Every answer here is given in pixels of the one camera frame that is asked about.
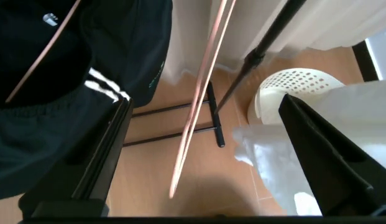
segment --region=white plastic bag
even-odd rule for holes
[[[333,89],[308,104],[386,168],[386,81]],[[288,215],[298,215],[296,194],[313,194],[285,128],[258,124],[237,128],[233,136],[236,159],[253,165]]]

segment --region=black metal bar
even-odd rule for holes
[[[206,89],[206,95],[208,96],[208,99],[209,99],[209,109],[211,110],[212,123],[213,123],[213,126],[215,127],[214,132],[215,132],[216,142],[219,147],[224,147],[225,142],[224,142],[224,137],[222,132],[222,126],[220,124],[219,114],[214,113],[216,110],[216,99],[215,99],[215,94],[213,92],[212,82],[208,83],[208,87]]]
[[[233,81],[230,88],[227,90],[225,96],[220,101],[218,108],[215,110],[215,114],[219,113],[219,110],[226,104],[230,99],[231,95],[234,93],[236,88],[241,84],[243,79],[245,79],[251,70],[255,69],[263,61],[266,51],[275,41],[275,39],[280,35],[284,30],[285,26],[292,20],[293,16],[299,11],[302,5],[306,0],[288,0],[284,5],[281,12],[275,18],[273,24],[270,26],[266,32],[263,39],[260,41],[259,45],[253,49],[246,57],[244,65],[237,78]]]
[[[203,103],[209,103],[209,100],[204,100]],[[145,116],[145,115],[150,115],[150,114],[155,114],[155,113],[161,113],[161,112],[175,110],[175,109],[180,109],[180,108],[186,108],[186,107],[189,107],[189,106],[191,106],[191,103],[185,103],[185,104],[182,104],[182,105],[169,106],[169,107],[166,107],[166,108],[160,108],[160,109],[156,109],[156,110],[152,110],[152,111],[146,111],[146,112],[141,112],[141,113],[133,114],[132,118],[136,118],[136,117],[140,117],[140,116]]]
[[[210,130],[214,130],[214,129],[216,129],[216,128],[214,126],[212,126],[212,127],[206,127],[206,128],[198,128],[198,129],[194,130],[193,132],[194,133],[200,133],[203,131],[210,131]],[[179,137],[179,136],[182,136],[182,134],[183,133],[179,132],[179,133],[168,134],[168,135],[164,135],[164,136],[159,136],[159,137],[154,137],[154,138],[149,138],[149,139],[143,139],[143,140],[134,141],[134,142],[127,142],[127,143],[124,143],[122,146],[123,147],[135,146],[137,144],[143,144],[143,143],[148,143],[148,142],[164,140],[164,139],[168,139],[168,138]]]

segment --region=wooden floor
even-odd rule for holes
[[[168,192],[180,138],[125,147],[108,195],[110,216],[285,214],[264,187],[256,171],[234,159],[236,143],[232,139],[232,130],[247,124],[247,107],[261,81],[274,72],[296,67],[322,70],[345,84],[362,82],[351,48],[326,52],[306,50],[294,59],[276,59],[260,67],[220,111],[226,147],[217,147],[212,131],[193,136],[173,199],[168,198]],[[213,86],[218,102],[234,78],[235,74],[221,70],[214,72]],[[160,82],[152,102],[134,112],[189,103],[194,86],[195,77],[192,75],[185,75],[176,86]],[[134,118],[126,142],[179,132],[188,110],[185,108]],[[198,126],[209,126],[210,122],[209,107],[205,105],[201,109]],[[20,219],[17,197],[0,201],[0,223],[15,223]]]

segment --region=laundry basket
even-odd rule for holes
[[[291,68],[267,77],[261,84],[248,108],[249,124],[280,124],[278,108],[286,93],[310,103],[323,93],[344,86],[325,72],[310,68]]]

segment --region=black fabric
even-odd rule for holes
[[[25,192],[55,161],[82,150],[81,140],[112,110],[112,99],[84,86],[91,67],[138,106],[154,94],[170,38],[171,0],[86,0],[5,105],[74,3],[0,1],[0,198]],[[42,20],[47,13],[58,17],[58,26]]]

